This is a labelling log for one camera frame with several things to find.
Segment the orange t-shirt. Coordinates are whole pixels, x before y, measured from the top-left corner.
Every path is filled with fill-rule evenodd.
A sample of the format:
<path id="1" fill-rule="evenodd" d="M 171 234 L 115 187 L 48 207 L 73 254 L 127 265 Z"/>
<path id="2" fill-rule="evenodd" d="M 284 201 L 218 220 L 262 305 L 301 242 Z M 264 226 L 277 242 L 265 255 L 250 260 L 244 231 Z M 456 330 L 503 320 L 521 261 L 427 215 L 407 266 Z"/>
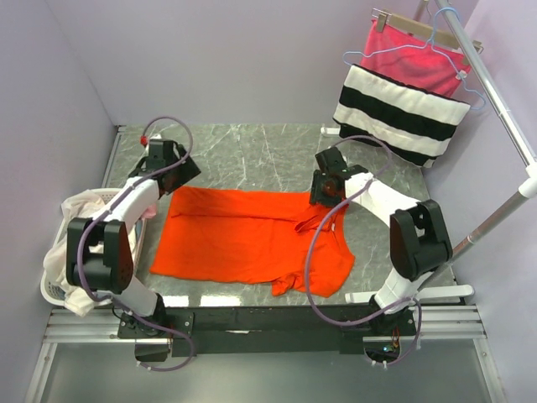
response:
<path id="1" fill-rule="evenodd" d="M 176 191 L 150 271 L 182 280 L 269 283 L 329 297 L 347 280 L 355 257 L 343 231 L 344 211 L 323 228 L 328 208 L 306 192 Z"/>

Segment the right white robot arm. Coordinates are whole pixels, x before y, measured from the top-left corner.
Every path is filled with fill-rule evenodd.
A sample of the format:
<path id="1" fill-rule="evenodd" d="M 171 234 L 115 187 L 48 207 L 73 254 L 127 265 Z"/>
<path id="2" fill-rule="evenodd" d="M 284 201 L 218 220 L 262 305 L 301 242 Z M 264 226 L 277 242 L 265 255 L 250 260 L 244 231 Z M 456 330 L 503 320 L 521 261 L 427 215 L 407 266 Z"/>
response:
<path id="1" fill-rule="evenodd" d="M 328 207 L 323 228 L 343 207 L 354 202 L 380 219 L 389 229 L 389 252 L 393 268 L 370 300 L 374 310 L 368 325 L 386 335 L 398 324 L 404 310 L 438 267 L 452 257 L 452 246 L 440 205 L 419 201 L 382 183 L 360 165 L 349 166 L 336 147 L 315 155 L 310 203 Z"/>

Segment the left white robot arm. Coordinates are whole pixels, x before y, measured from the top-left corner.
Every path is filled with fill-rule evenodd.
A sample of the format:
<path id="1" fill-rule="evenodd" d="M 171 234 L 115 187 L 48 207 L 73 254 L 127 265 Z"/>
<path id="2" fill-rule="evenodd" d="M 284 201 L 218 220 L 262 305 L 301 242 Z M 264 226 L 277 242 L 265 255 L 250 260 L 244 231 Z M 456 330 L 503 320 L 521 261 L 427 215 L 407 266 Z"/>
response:
<path id="1" fill-rule="evenodd" d="M 76 217 L 67 227 L 65 276 L 94 302 L 114 301 L 134 316 L 148 337 L 169 326 L 163 297 L 134 274 L 128 235 L 162 196 L 172 194 L 201 173 L 189 150 L 171 139 L 151 139 L 121 190 L 91 217 Z"/>

